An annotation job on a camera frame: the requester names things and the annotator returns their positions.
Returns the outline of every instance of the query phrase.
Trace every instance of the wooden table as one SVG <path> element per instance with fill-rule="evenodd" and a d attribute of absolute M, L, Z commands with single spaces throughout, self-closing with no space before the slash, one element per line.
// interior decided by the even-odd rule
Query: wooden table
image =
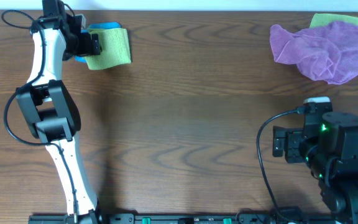
<path fill-rule="evenodd" d="M 130 65 L 90 71 L 74 60 L 63 63 L 63 80 L 81 113 L 87 173 L 107 212 L 268 210 L 272 202 L 255 149 L 260 125 L 311 96 L 330 96 L 335 110 L 358 114 L 358 77 L 327 85 L 273 61 L 270 26 L 296 32 L 309 26 L 313 13 L 82 13 L 88 23 L 119 21 L 131 42 Z M 66 210 L 48 152 L 13 140 L 2 123 L 7 99 L 30 75 L 33 53 L 29 33 L 0 19 L 0 223 Z M 302 121 L 293 115 L 274 124 L 296 127 Z M 35 141 L 17 103 L 9 124 Z M 306 166 L 273 158 L 271 148 L 269 126 L 262 151 L 279 206 L 327 212 Z"/>

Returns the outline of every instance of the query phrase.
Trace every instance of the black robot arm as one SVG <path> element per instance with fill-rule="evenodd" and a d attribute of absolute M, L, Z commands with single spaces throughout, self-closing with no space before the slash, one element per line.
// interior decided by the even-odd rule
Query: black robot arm
<path fill-rule="evenodd" d="M 329 98 L 306 100 L 303 128 L 273 127 L 273 156 L 304 162 L 341 223 L 358 223 L 358 116 L 333 112 Z"/>

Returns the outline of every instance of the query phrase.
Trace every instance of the black bracket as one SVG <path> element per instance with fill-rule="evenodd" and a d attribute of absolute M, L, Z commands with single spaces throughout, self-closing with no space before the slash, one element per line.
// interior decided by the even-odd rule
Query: black bracket
<path fill-rule="evenodd" d="M 303 128 L 273 127 L 273 157 L 282 157 L 285 152 L 285 160 L 288 163 L 304 162 L 301 144 L 313 139 L 320 134 L 323 114 L 333 110 L 330 102 L 305 103 L 305 121 Z"/>
<path fill-rule="evenodd" d="M 38 110 L 37 106 L 47 98 L 52 99 L 54 107 Z M 31 134 L 41 142 L 71 141 L 81 129 L 80 112 L 61 80 L 27 86 L 17 94 L 16 99 Z"/>
<path fill-rule="evenodd" d="M 43 29 L 59 29 L 66 42 L 66 49 L 62 60 L 68 60 L 72 56 L 100 55 L 101 46 L 97 34 L 81 32 L 82 16 L 72 16 L 66 13 L 65 5 L 61 0 L 43 0 L 44 15 L 33 22 L 31 33 L 38 32 L 40 24 Z"/>

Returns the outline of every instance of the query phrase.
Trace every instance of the green cloth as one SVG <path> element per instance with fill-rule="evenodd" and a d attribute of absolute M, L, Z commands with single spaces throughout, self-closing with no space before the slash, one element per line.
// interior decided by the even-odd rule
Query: green cloth
<path fill-rule="evenodd" d="M 316 13 L 311 20 L 310 28 L 326 26 L 334 21 L 348 22 L 358 26 L 358 17 Z"/>
<path fill-rule="evenodd" d="M 99 35 L 102 51 L 100 55 L 84 57 L 90 70 L 102 70 L 116 65 L 131 63 L 128 32 L 126 29 L 89 29 L 90 34 Z"/>

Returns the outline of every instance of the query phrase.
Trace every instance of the green led light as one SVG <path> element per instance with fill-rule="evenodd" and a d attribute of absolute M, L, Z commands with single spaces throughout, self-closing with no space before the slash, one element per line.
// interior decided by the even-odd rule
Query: green led light
<path fill-rule="evenodd" d="M 325 130 L 327 130 L 326 125 L 325 124 L 321 125 L 321 131 L 325 131 Z"/>

